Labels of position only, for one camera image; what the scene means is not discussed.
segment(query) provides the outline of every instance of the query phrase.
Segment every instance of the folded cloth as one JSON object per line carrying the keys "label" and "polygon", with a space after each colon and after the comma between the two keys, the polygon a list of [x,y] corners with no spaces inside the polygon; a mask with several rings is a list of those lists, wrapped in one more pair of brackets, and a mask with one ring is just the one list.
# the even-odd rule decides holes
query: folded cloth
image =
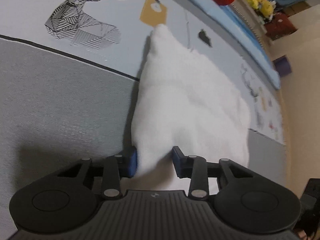
{"label": "folded cloth", "polygon": [[[122,189],[188,192],[190,179],[177,178],[168,153],[208,162],[229,158],[247,166],[250,111],[233,83],[206,56],[183,47],[165,25],[152,32],[142,71],[131,132],[138,171]],[[216,183],[209,183],[210,194]]]}

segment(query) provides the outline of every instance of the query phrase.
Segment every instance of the gray fabric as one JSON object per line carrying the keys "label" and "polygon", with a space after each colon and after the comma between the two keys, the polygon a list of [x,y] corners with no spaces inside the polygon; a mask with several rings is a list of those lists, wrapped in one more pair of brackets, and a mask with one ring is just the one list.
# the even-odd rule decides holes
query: gray fabric
{"label": "gray fabric", "polygon": [[[0,39],[0,239],[16,228],[11,196],[83,156],[131,145],[135,81]],[[284,147],[249,131],[249,167],[284,184]]]}

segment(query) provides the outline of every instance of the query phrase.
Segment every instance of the white cloth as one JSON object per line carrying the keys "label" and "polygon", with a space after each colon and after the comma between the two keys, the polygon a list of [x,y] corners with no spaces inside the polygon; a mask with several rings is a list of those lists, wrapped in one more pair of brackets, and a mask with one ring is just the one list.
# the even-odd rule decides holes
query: white cloth
{"label": "white cloth", "polygon": [[[249,125],[249,108],[233,83],[206,56],[183,47],[158,25],[131,126],[138,172],[122,187],[188,192],[190,179],[177,178],[170,157],[165,158],[176,145],[208,162],[229,158],[247,166]],[[209,185],[210,194],[216,193],[216,183]]]}

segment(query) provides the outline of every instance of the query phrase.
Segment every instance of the metal screw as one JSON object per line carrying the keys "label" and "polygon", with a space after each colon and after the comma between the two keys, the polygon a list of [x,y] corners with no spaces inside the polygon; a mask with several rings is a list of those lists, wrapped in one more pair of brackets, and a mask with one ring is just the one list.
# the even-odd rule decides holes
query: metal screw
{"label": "metal screw", "polygon": [[195,189],[191,192],[191,195],[196,198],[203,198],[207,195],[207,193],[202,189]]}
{"label": "metal screw", "polygon": [[115,188],[106,189],[103,194],[107,197],[116,197],[120,194],[119,190]]}

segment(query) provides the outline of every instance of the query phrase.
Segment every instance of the beige wall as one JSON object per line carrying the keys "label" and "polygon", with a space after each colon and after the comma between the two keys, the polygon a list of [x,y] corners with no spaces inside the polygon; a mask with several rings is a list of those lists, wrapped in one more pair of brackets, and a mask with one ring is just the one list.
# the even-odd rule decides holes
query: beige wall
{"label": "beige wall", "polygon": [[286,54],[292,67],[282,78],[282,96],[291,142],[289,188],[300,196],[309,178],[320,178],[320,23],[296,20],[307,25],[271,50],[273,58]]}

